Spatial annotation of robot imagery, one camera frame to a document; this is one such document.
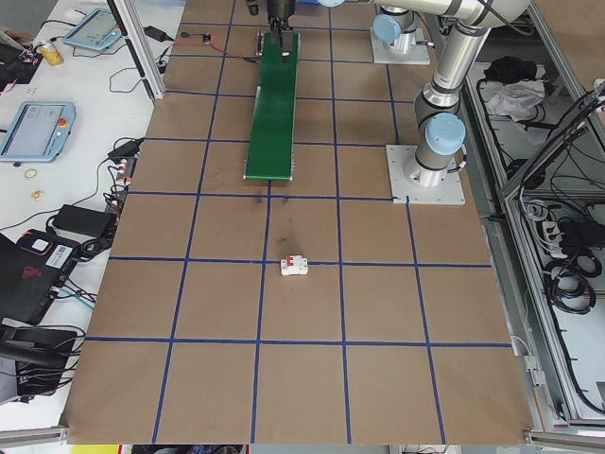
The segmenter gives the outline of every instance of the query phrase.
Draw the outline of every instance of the metal bracket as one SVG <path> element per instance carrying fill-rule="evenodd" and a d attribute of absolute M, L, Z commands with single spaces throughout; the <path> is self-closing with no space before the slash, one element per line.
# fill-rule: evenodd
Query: metal bracket
<path fill-rule="evenodd" d="M 431 63 L 431 59 L 428 56 L 428 49 L 423 44 L 414 45 L 411 50 L 406 54 L 395 54 L 390 52 L 385 44 L 380 41 L 374 30 L 370 28 L 370 37 L 372 38 L 372 52 L 374 55 L 374 63 L 393 63 L 393 64 L 418 64 L 428 65 Z M 423 42 L 424 34 L 423 31 L 418 28 L 416 30 L 416 42 Z"/>
<path fill-rule="evenodd" d="M 404 174 L 404 163 L 416 152 L 412 145 L 387 145 L 390 192 L 394 203 L 417 203 L 423 205 L 463 205 L 465 202 L 462 183 L 458 173 L 448 173 L 436 187 L 423 187 L 411 182 Z M 450 167 L 456 167 L 452 158 Z"/>

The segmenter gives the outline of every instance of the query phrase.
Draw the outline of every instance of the white table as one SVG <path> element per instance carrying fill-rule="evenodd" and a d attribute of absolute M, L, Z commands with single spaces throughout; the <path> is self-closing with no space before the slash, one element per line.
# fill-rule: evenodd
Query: white table
<path fill-rule="evenodd" d="M 154 25 L 174 37 L 183 4 L 175 0 L 136 0 L 135 4 L 143 26 Z M 73 22 L 73 16 L 67 14 L 69 9 L 87 12 L 99 7 L 102 5 L 93 1 L 59 0 L 49 19 Z M 62 24 L 48 23 L 38 34 L 36 42 L 63 35 L 69 28 Z M 124 40 L 120 40 L 109 52 L 123 43 Z M 109 91 L 110 75 L 133 66 L 126 47 L 115 55 L 86 59 L 74 58 L 72 48 L 64 45 L 61 40 L 57 40 L 55 45 L 65 63 L 52 67 L 43 61 L 28 85 L 17 85 L 8 93 L 2 94 L 0 128 L 8 127 L 19 105 L 25 100 L 72 101 L 76 104 L 77 117 L 71 136 L 55 162 L 23 164 L 20 167 L 9 163 L 0 164 L 0 228 L 20 222 L 34 213 L 55 210 L 65 203 L 74 203 L 93 194 L 96 167 L 112 150 L 114 141 L 123 136 L 144 136 L 151 118 L 153 103 L 147 97 L 143 84 L 139 84 L 130 94 L 114 94 Z M 150 40 L 156 57 L 168 45 L 168 42 Z M 77 50 L 77 55 L 80 53 L 86 51 Z M 113 88 L 128 90 L 137 79 L 136 70 L 123 72 L 115 78 Z M 34 179 L 26 180 L 24 174 L 30 168 L 38 173 Z M 102 211 L 105 208 L 102 193 L 109 188 L 111 179 L 105 166 L 98 173 L 98 193 L 81 206 Z M 34 191 L 43 191 L 38 201 L 31 197 Z M 16 240 L 28 229 L 43 230 L 49 216 L 38 216 L 24 225 L 7 229 L 3 234 Z M 72 273 L 73 280 L 87 290 L 96 292 L 108 255 L 103 253 L 90 263 L 77 265 Z M 91 312 L 73 299 L 57 301 L 50 307 L 41 324 L 75 324 L 86 329 Z M 28 405 L 8 403 L 0 406 L 0 431 L 55 426 L 59 422 L 68 392 L 69 386 L 66 386 L 53 396 L 37 396 Z"/>

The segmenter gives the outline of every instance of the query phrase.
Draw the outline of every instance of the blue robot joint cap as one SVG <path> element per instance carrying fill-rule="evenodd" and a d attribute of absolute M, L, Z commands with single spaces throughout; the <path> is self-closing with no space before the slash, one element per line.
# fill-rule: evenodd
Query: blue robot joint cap
<path fill-rule="evenodd" d="M 441 156 L 456 153 L 466 137 L 464 123 L 453 113 L 438 113 L 426 125 L 426 143 Z"/>

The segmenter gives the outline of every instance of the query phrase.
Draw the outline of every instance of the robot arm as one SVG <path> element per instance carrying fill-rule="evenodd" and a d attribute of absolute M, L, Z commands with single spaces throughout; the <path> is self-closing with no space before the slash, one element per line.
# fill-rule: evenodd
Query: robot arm
<path fill-rule="evenodd" d="M 334 7 L 344 0 L 320 0 Z M 411 9 L 458 19 L 433 75 L 416 96 L 414 112 L 421 137 L 404 173 L 423 187 L 439 185 L 449 172 L 451 156 L 460 148 L 465 128 L 456 117 L 459 91 L 492 27 L 512 22 L 530 0 L 368 0 L 382 7 Z"/>

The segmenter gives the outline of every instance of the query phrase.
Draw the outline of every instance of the black bag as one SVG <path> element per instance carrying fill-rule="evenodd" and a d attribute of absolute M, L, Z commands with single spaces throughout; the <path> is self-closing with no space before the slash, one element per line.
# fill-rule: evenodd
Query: black bag
<path fill-rule="evenodd" d="M 29 83 L 33 78 L 41 57 L 36 62 L 24 62 L 19 57 L 22 51 L 6 44 L 0 44 L 0 91 L 14 82 Z"/>
<path fill-rule="evenodd" d="M 492 65 L 483 71 L 487 80 L 497 80 L 504 84 L 521 80 L 535 80 L 538 67 L 533 61 L 522 61 L 516 57 L 502 57 L 494 60 Z"/>

